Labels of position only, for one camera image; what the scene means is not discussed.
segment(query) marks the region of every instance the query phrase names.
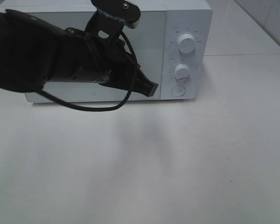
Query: table surface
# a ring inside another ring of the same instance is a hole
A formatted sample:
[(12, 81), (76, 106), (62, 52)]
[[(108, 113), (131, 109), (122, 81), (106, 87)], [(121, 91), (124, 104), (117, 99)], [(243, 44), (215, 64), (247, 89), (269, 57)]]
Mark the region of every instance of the table surface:
[(196, 100), (115, 112), (0, 90), (2, 223), (280, 224), (280, 55), (207, 56)]
[(234, 0), (207, 1), (213, 19), (205, 55), (280, 54), (280, 46)]

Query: power knob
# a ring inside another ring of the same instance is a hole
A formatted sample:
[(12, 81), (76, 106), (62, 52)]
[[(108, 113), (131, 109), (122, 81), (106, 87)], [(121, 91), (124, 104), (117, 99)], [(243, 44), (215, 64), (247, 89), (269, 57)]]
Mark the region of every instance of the power knob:
[(184, 54), (191, 53), (196, 47), (196, 38), (192, 34), (182, 34), (177, 42), (179, 51)]
[(174, 74), (177, 80), (187, 79), (191, 77), (191, 69), (186, 64), (179, 64), (175, 67)]

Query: black cable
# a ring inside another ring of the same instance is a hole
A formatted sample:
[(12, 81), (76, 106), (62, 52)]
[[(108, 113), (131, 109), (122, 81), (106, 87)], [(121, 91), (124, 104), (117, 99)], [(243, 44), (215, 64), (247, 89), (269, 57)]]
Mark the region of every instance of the black cable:
[(0, 66), (0, 69), (5, 71), (5, 73), (8, 73), (11, 77), (13, 77), (14, 79), (20, 79), (20, 81), (22, 82), (22, 84), (24, 84), (28, 89), (31, 89), (32, 91), (38, 93), (39, 95), (52, 100), (53, 102), (65, 106), (67, 108), (70, 109), (74, 109), (74, 110), (78, 110), (78, 111), (86, 111), (86, 112), (106, 112), (106, 111), (114, 111), (117, 110), (119, 108), (121, 108), (130, 98), (130, 95), (132, 93), (132, 90), (134, 88), (134, 84), (136, 81), (136, 77), (137, 77), (137, 69), (138, 69), (138, 63), (137, 63), (137, 57), (136, 54), (132, 48), (132, 45), (130, 43), (130, 41), (128, 40), (127, 36), (124, 34), (124, 32), (121, 32), (121, 36), (123, 37), (123, 39), (125, 40), (130, 52), (131, 52), (131, 56), (134, 62), (134, 75), (130, 84), (130, 88), (125, 96), (125, 98), (123, 99), (123, 101), (121, 101), (121, 103), (119, 103), (116, 106), (113, 107), (84, 107), (84, 106), (78, 106), (72, 103), (68, 103), (58, 97), (55, 97), (53, 95), (51, 95), (50, 93), (40, 90), (37, 87), (31, 85), (27, 80), (23, 79), (21, 76), (18, 76), (17, 74), (12, 73), (11, 71), (7, 70), (6, 68)]

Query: microwave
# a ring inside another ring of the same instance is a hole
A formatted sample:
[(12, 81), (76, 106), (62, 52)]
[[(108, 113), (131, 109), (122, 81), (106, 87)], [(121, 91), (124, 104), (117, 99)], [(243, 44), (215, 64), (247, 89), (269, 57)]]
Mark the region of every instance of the microwave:
[[(212, 20), (205, 0), (133, 0), (141, 10), (136, 29), (124, 28), (145, 76), (158, 84), (154, 96), (132, 93), (130, 100), (194, 99)], [(90, 0), (5, 0), (0, 12), (14, 9), (62, 29), (84, 30), (96, 8)], [(92, 83), (48, 82), (44, 90), (68, 102), (119, 101), (126, 91)], [(26, 93), (34, 103), (49, 102)]]

